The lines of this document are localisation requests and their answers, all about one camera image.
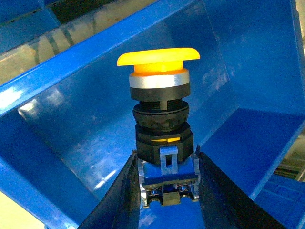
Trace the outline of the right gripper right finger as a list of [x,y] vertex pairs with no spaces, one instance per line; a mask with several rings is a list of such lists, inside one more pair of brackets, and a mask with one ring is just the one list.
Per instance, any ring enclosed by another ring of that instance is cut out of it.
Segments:
[[201,181],[199,202],[207,229],[283,229],[251,200],[204,152],[196,147]]

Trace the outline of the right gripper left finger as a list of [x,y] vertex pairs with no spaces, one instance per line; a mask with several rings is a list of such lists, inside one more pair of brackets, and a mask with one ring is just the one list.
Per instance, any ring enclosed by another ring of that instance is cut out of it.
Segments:
[[102,201],[79,228],[137,229],[140,195],[137,154],[133,151]]

